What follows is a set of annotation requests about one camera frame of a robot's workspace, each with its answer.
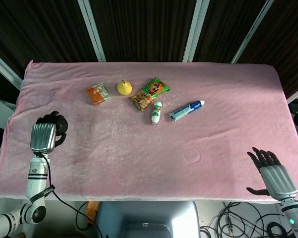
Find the robotic arm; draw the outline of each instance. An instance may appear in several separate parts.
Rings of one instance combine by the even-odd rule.
[[[39,118],[32,127],[30,148],[34,152],[31,159],[26,196],[31,203],[22,204],[13,211],[0,215],[0,238],[13,233],[19,224],[40,223],[46,214],[44,198],[54,190],[46,187],[48,178],[48,154],[66,138],[68,123],[58,112]]]
[[[288,219],[296,238],[298,238],[298,201],[295,200],[298,190],[286,168],[281,165],[276,155],[270,151],[253,148],[257,156],[251,152],[247,154],[253,160],[261,174],[267,189],[246,189],[254,195],[270,195],[281,201],[281,210]]]

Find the blue toothpaste tube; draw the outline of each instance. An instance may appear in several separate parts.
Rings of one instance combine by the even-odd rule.
[[[201,108],[204,105],[204,101],[196,101],[193,102],[183,108],[180,108],[172,113],[169,113],[169,116],[172,118],[173,121],[177,121],[180,118],[183,118],[184,116],[188,115],[189,113],[192,113],[196,111],[197,109]]]

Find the chip bag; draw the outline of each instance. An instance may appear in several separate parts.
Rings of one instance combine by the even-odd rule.
[[[154,78],[147,84],[139,93],[130,97],[130,101],[134,103],[139,111],[143,112],[144,109],[160,94],[169,91],[170,88],[165,85],[159,78]]]
[[[112,97],[108,94],[104,83],[99,83],[90,88],[87,88],[86,92],[89,94],[94,105],[99,105],[112,99]]]

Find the yellow pear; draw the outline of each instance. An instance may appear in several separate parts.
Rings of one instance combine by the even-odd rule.
[[[121,95],[129,95],[131,94],[131,91],[133,90],[133,88],[130,82],[123,80],[118,84],[117,90]]]

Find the green snack bag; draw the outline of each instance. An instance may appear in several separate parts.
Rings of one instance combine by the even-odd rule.
[[[154,78],[147,84],[139,93],[130,97],[130,101],[134,103],[139,111],[143,112],[144,109],[160,94],[169,91],[170,88],[165,85],[159,78]]]

